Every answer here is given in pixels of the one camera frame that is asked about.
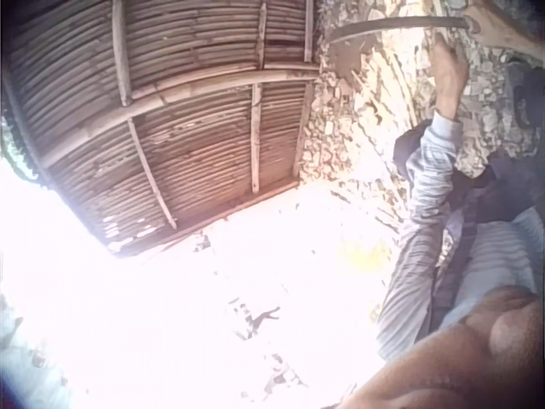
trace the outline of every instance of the thatched roof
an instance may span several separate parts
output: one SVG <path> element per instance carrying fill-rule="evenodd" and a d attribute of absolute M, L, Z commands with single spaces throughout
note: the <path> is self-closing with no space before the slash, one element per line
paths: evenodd
<path fill-rule="evenodd" d="M 313 7 L 15 2 L 2 50 L 15 133 L 119 255 L 187 236 L 297 185 Z"/>

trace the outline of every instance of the shirt sleeve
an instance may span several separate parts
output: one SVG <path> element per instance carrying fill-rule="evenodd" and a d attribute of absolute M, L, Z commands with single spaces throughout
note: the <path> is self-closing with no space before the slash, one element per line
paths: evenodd
<path fill-rule="evenodd" d="M 399 259 L 378 320 L 379 355 L 384 360 L 414 344 L 426 317 L 450 213 L 446 198 L 461 144 L 462 124 L 435 113 L 420 148 L 407 162 L 413 182 L 409 216 L 400 231 Z"/>

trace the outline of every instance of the machete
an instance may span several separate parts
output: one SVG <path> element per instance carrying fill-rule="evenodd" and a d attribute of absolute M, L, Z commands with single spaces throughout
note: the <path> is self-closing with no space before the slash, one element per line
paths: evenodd
<path fill-rule="evenodd" d="M 391 17 L 387 19 L 360 21 L 347 26 L 338 27 L 331 33 L 330 43 L 339 43 L 354 37 L 373 32 L 395 30 L 399 28 L 458 28 L 469 30 L 476 34 L 480 32 L 477 21 L 467 16 L 464 17 L 436 17 L 429 15 L 411 17 Z"/>

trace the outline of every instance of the man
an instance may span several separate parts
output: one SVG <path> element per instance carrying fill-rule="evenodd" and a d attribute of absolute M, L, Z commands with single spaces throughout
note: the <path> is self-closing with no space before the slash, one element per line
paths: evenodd
<path fill-rule="evenodd" d="M 455 172 L 468 62 L 438 35 L 432 67 L 433 121 L 396 146 L 411 197 L 378 322 L 387 364 L 339 407 L 541 407 L 543 181 L 502 155 L 476 181 Z M 446 228 L 454 252 L 436 268 Z"/>

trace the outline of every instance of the rubble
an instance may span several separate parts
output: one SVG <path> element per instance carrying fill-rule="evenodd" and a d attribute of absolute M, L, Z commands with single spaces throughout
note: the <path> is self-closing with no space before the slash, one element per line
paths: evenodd
<path fill-rule="evenodd" d="M 320 24 L 327 37 L 332 27 L 365 18 L 461 15 L 465 3 L 324 0 Z M 522 14 L 514 14 L 524 20 Z M 465 32 L 451 31 L 448 37 L 462 42 L 470 65 L 470 79 L 458 112 L 464 132 L 456 167 L 475 177 L 499 147 L 513 157 L 532 153 L 534 135 L 516 126 L 511 96 L 506 92 L 505 62 L 513 52 L 487 49 Z M 365 207 L 380 214 L 393 232 L 406 215 L 408 192 L 406 181 L 392 163 L 393 144 L 406 130 L 433 116 L 436 91 L 429 60 L 432 45 L 430 30 L 381 32 L 368 36 L 363 45 L 361 40 L 349 45 L 346 55 L 352 61 L 343 66 L 346 55 L 335 59 L 330 46 L 318 42 L 320 75 L 305 128 L 301 179 L 327 181 L 343 198 L 367 203 Z"/>

